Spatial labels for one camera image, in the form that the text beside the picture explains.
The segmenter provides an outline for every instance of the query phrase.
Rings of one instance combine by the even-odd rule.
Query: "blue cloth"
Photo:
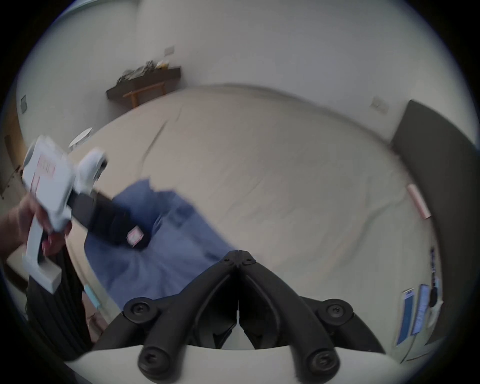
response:
[[[152,234],[148,247],[139,251],[112,246],[91,234],[85,239],[90,266],[121,309],[136,297],[179,293],[233,250],[191,204],[173,191],[153,191],[148,180],[132,184],[113,201]]]

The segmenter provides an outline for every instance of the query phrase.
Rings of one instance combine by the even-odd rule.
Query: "bed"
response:
[[[228,242],[249,251],[299,295],[343,299],[402,362],[434,325],[396,345],[404,292],[431,285],[437,239],[406,186],[414,181],[373,133],[329,110],[247,86],[188,88],[107,124],[69,155],[107,152],[96,187],[113,197],[138,179],[174,189]],[[73,225],[68,251],[110,322],[120,309]]]

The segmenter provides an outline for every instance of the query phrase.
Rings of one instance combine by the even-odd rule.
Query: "wall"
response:
[[[410,98],[436,110],[479,146],[479,119],[454,58],[433,32],[422,36],[417,82]]]
[[[100,129],[130,109],[105,91],[136,68],[137,3],[103,2],[57,20],[20,70],[17,112],[27,146],[48,134],[63,149],[83,130]],[[20,111],[26,95],[27,111]]]
[[[405,4],[385,0],[140,0],[78,9],[53,25],[19,75],[27,144],[49,133],[66,147],[128,109],[104,91],[127,68],[182,66],[182,87],[243,83],[326,106],[393,137],[413,98],[474,141],[478,119],[453,59]],[[386,115],[369,105],[379,96]]]
[[[391,139],[417,80],[435,82],[450,100],[450,85],[461,82],[429,73],[426,24],[392,1],[143,0],[137,19],[137,52],[142,61],[160,59],[164,48],[181,65],[183,85],[247,83],[276,88],[327,106]],[[421,64],[422,73],[418,75]],[[431,79],[423,80],[429,75]],[[415,92],[434,108],[435,98]],[[387,115],[371,108],[373,96],[390,106]],[[450,115],[462,116],[468,95],[456,92]],[[468,118],[456,121],[472,130]]]

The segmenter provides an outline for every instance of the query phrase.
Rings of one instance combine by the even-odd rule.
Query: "hand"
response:
[[[17,240],[20,243],[27,243],[28,232],[30,231],[34,216],[45,231],[51,232],[48,238],[43,240],[41,244],[45,256],[58,253],[65,245],[65,236],[67,236],[72,229],[72,223],[69,222],[63,230],[63,233],[53,232],[45,209],[43,209],[38,201],[29,193],[10,211],[10,215],[11,225],[13,225],[13,229],[17,234]]]

